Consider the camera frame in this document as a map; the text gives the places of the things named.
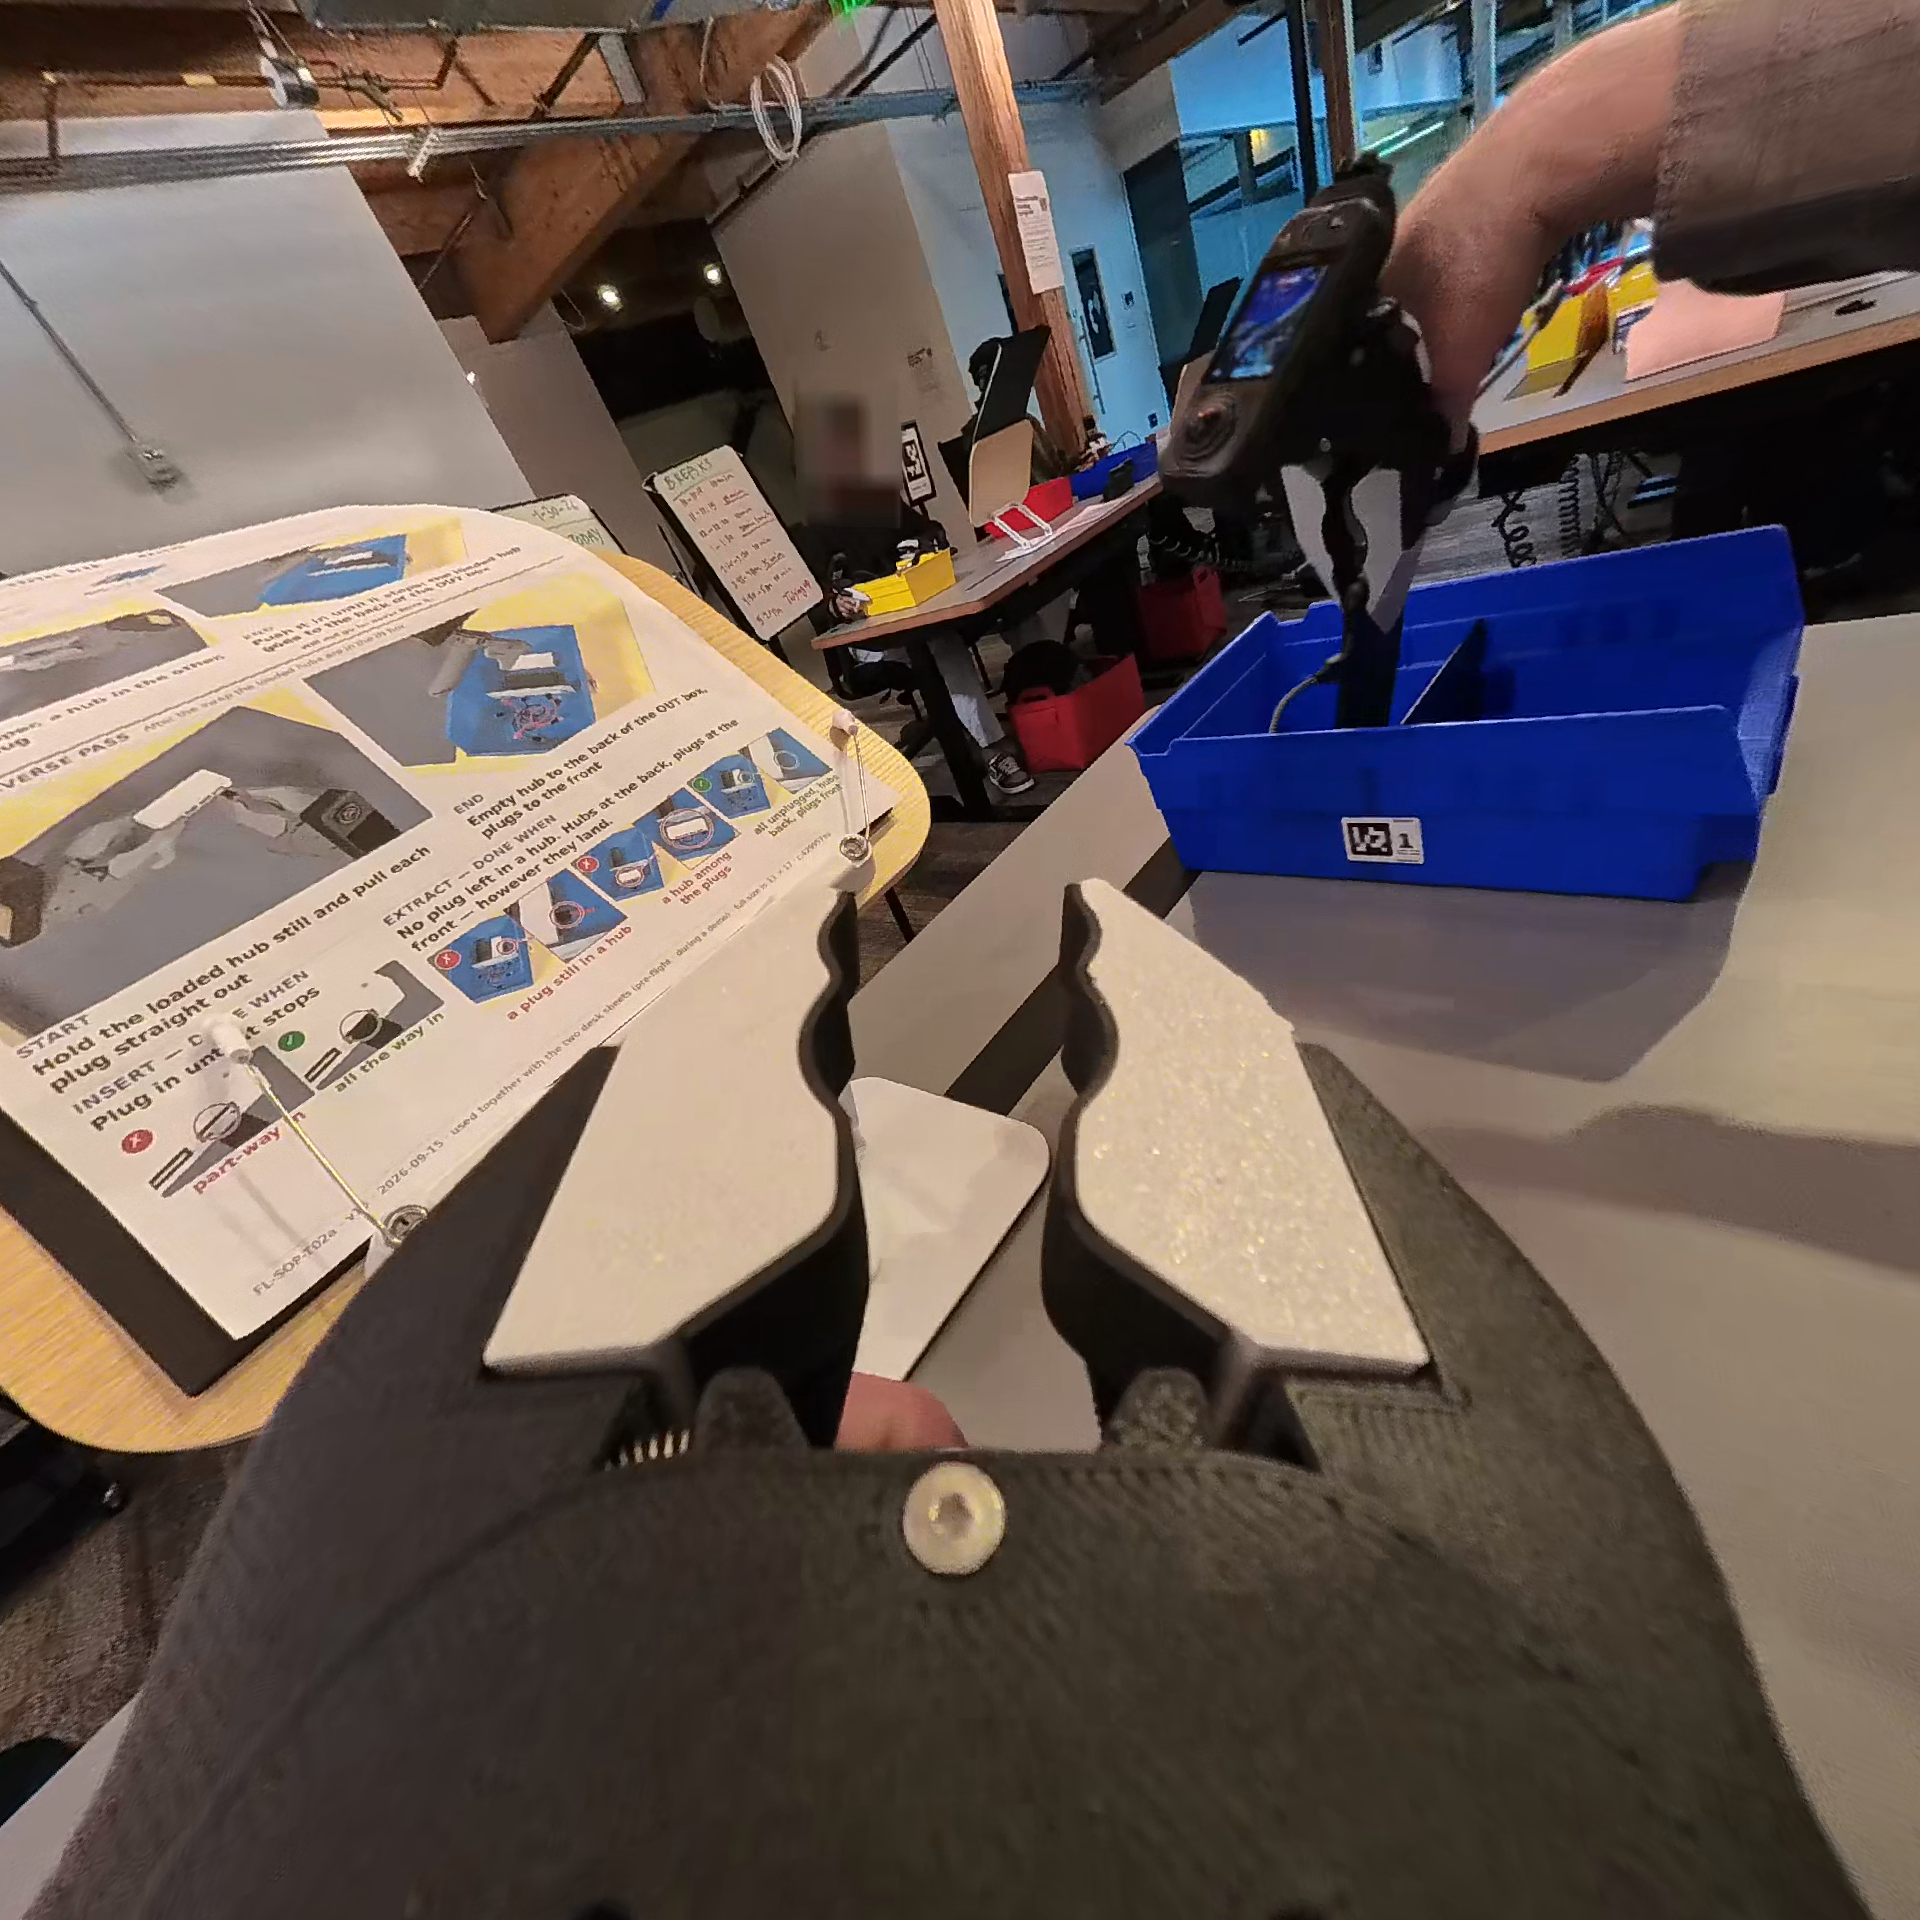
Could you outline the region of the person's right hand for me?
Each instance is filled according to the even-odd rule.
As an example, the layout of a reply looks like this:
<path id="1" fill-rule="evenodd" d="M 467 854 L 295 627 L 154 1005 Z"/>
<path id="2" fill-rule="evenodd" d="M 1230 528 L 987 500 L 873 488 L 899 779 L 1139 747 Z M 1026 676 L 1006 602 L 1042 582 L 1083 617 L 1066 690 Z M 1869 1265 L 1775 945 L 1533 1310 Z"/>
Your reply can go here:
<path id="1" fill-rule="evenodd" d="M 1469 436 L 1550 257 L 1650 216 L 1687 19 L 1627 19 L 1535 72 L 1403 206 L 1381 274 L 1425 339 L 1432 398 Z"/>

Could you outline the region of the long wooden desk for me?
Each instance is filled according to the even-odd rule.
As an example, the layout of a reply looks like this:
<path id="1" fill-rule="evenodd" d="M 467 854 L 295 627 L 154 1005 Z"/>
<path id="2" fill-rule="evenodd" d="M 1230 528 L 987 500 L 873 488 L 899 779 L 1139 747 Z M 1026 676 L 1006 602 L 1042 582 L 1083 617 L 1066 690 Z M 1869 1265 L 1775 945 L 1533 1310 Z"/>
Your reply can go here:
<path id="1" fill-rule="evenodd" d="M 1040 811 L 1025 804 L 1008 811 L 998 806 L 984 752 L 954 707 L 930 652 L 934 643 L 975 643 L 999 634 L 1006 617 L 1038 612 L 1086 580 L 1133 585 L 1147 534 L 1147 512 L 1165 492 L 1165 480 L 1152 475 L 1122 496 L 1080 502 L 1054 521 L 1038 545 L 979 545 L 957 563 L 954 588 L 899 612 L 843 622 L 816 638 L 814 648 L 822 653 L 856 648 L 906 658 L 954 786 L 954 801 L 935 804 L 941 821 L 1030 824 Z"/>

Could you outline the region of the small wooden stand board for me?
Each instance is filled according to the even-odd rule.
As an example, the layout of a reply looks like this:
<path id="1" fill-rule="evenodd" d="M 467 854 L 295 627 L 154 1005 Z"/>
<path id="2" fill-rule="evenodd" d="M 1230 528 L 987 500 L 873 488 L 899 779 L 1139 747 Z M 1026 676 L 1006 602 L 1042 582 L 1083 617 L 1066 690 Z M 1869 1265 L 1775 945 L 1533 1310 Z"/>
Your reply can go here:
<path id="1" fill-rule="evenodd" d="M 995 432 L 977 432 L 968 445 L 968 517 L 985 530 L 1025 512 L 1033 484 L 1037 425 L 1032 417 Z"/>

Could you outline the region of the wooden-edged work table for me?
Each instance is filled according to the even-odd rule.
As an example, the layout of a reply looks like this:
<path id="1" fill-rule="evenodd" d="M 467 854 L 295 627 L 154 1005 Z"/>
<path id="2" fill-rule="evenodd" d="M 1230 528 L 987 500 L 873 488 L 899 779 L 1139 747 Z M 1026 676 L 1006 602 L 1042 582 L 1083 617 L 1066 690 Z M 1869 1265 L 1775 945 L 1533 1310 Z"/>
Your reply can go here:
<path id="1" fill-rule="evenodd" d="M 1872 353 L 1917 345 L 1919 276 L 1878 274 L 1792 290 L 1771 339 L 1691 363 L 1625 374 L 1625 354 L 1603 348 L 1554 389 L 1522 394 L 1522 374 L 1503 377 L 1480 398 L 1480 452 L 1496 458 L 1575 432 L 1618 425 L 1683 402 L 1743 394 L 1775 379 L 1847 369 Z"/>

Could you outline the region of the wooden pillar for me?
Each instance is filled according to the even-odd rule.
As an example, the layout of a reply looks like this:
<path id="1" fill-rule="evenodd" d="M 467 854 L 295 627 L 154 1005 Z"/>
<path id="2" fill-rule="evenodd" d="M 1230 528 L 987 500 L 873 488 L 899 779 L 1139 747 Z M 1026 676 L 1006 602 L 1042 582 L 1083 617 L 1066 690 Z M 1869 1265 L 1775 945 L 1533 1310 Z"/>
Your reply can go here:
<path id="1" fill-rule="evenodd" d="M 968 130 L 984 208 L 990 220 L 1019 329 L 1047 326 L 1038 369 L 1038 401 L 1045 429 L 1063 454 L 1088 445 L 1093 406 L 1075 344 L 1066 276 L 1038 285 L 1026 264 L 1016 185 L 1033 172 L 1008 67 L 999 17 L 992 3 L 935 3 L 952 86 Z"/>

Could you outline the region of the yellow bin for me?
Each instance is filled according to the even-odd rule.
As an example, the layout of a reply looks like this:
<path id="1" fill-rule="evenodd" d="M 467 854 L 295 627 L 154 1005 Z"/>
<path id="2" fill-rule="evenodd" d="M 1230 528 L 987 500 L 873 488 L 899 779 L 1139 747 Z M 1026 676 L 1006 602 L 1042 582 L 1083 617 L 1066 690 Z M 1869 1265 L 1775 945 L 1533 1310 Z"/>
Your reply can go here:
<path id="1" fill-rule="evenodd" d="M 1650 254 L 1613 257 L 1577 274 L 1528 339 L 1522 374 L 1509 398 L 1565 394 L 1603 353 L 1625 350 L 1630 332 L 1658 296 Z"/>
<path id="2" fill-rule="evenodd" d="M 954 550 L 945 547 L 919 550 L 877 578 L 848 582 L 843 597 L 858 617 L 888 617 L 921 608 L 952 588 L 957 588 L 957 563 Z"/>

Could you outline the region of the instruction sheet on board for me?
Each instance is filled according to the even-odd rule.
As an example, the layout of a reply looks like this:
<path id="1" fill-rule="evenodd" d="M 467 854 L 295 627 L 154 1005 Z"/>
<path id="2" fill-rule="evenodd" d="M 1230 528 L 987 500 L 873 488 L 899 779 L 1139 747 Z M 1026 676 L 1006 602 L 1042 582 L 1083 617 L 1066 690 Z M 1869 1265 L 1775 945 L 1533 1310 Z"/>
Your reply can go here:
<path id="1" fill-rule="evenodd" d="M 811 685 L 667 572 L 608 550 L 587 549 L 587 558 L 619 572 L 808 728 L 830 723 L 838 701 L 827 700 L 827 690 Z M 862 908 L 912 874 L 930 829 L 930 801 L 919 770 L 871 728 L 864 728 L 864 738 L 869 779 L 879 776 L 889 784 L 896 803 L 879 827 L 877 878 L 858 896 Z M 137 1456 L 224 1446 L 255 1436 L 273 1417 L 290 1380 L 365 1283 L 367 1260 L 357 1258 L 328 1289 L 265 1328 L 224 1379 L 189 1397 L 5 1210 L 5 1400 L 29 1419 L 93 1451 Z"/>

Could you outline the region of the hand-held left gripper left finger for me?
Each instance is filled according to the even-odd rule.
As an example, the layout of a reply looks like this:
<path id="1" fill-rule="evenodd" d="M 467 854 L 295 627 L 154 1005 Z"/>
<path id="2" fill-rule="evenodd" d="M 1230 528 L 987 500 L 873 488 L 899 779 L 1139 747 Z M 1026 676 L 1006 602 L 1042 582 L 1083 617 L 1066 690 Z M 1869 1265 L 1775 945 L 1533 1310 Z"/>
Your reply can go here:
<path id="1" fill-rule="evenodd" d="M 803 885 L 594 1046 L 486 1157 L 486 1373 L 627 1379 L 672 1419 L 774 1379 L 830 1449 L 871 1291 L 848 1003 L 858 904 Z"/>

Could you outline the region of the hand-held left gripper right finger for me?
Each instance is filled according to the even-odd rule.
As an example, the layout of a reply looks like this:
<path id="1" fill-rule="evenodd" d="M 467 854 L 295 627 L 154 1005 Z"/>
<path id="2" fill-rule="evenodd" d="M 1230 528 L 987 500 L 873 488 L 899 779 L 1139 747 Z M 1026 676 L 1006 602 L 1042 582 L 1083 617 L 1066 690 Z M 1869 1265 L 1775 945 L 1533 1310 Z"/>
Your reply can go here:
<path id="1" fill-rule="evenodd" d="M 1237 1445 L 1286 1380 L 1417 1379 L 1429 1345 L 1293 1021 L 1107 881 L 1063 893 L 1061 981 L 1042 1304 L 1098 1419 L 1183 1373 Z"/>

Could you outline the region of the red bag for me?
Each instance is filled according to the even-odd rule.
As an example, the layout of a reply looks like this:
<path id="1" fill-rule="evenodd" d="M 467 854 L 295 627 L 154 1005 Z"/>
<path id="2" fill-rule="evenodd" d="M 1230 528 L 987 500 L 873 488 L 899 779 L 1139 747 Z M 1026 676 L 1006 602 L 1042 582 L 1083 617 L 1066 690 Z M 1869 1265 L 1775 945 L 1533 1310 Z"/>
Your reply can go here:
<path id="1" fill-rule="evenodd" d="M 1081 776 L 1145 718 L 1145 689 L 1135 656 L 1099 656 L 1093 676 L 1067 692 L 1032 689 L 1006 708 L 1008 728 L 1033 776 Z"/>
<path id="2" fill-rule="evenodd" d="M 1137 608 L 1144 658 L 1158 666 L 1201 661 L 1230 624 L 1219 572 L 1205 563 L 1175 578 L 1142 582 Z"/>

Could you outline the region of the whiteboard with red writing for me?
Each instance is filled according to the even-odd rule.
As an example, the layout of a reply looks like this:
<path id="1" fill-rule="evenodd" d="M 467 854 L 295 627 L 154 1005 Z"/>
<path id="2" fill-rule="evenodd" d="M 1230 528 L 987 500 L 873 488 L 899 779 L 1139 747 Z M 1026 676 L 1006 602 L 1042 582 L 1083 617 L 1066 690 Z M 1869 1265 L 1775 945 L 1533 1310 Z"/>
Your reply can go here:
<path id="1" fill-rule="evenodd" d="M 794 538 L 731 445 L 647 475 L 664 517 L 707 568 L 736 624 L 774 643 L 825 603 Z"/>

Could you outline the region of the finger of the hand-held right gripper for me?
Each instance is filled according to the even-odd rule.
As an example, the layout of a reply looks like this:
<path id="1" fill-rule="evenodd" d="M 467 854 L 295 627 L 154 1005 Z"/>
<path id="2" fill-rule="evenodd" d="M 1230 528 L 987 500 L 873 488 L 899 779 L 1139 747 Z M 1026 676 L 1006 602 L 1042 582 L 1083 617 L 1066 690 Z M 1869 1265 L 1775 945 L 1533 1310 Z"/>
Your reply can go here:
<path id="1" fill-rule="evenodd" d="M 1313 573 L 1338 605 L 1363 582 L 1363 530 L 1345 465 L 1286 465 L 1281 484 L 1293 530 Z"/>
<path id="2" fill-rule="evenodd" d="M 1421 494 L 1353 492 L 1350 499 L 1350 532 L 1365 588 L 1365 612 L 1381 636 L 1402 624 L 1427 528 L 1429 508 Z"/>

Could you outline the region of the blue storage bin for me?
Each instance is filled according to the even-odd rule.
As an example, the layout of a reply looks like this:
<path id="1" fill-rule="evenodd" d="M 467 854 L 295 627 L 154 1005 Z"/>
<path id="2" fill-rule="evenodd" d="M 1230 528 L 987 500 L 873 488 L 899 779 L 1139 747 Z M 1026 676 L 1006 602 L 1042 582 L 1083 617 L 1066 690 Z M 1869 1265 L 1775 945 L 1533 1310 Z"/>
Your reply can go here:
<path id="1" fill-rule="evenodd" d="M 1687 900 L 1749 862 L 1807 630 L 1784 526 L 1415 585 L 1387 728 L 1336 729 L 1333 603 L 1262 616 L 1133 747 L 1195 874 Z"/>

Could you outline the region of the printed instruction sheet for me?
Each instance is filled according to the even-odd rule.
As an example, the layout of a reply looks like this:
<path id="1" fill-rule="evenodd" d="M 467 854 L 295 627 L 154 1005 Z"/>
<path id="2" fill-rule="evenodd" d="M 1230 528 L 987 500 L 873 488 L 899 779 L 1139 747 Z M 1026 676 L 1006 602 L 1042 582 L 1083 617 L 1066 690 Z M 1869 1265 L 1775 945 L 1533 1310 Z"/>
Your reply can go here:
<path id="1" fill-rule="evenodd" d="M 896 790 L 619 572 L 328 510 L 5 582 L 5 1117 L 231 1338 Z"/>

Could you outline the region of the black backing board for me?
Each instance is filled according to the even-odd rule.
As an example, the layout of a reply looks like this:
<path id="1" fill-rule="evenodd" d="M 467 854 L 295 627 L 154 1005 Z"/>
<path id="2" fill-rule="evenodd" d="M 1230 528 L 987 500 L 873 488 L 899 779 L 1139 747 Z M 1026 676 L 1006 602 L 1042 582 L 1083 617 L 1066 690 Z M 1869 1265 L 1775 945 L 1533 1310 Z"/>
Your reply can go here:
<path id="1" fill-rule="evenodd" d="M 190 1400 L 274 1332 L 224 1332 L 106 1205 L 9 1117 L 2 1117 L 2 1212 Z"/>

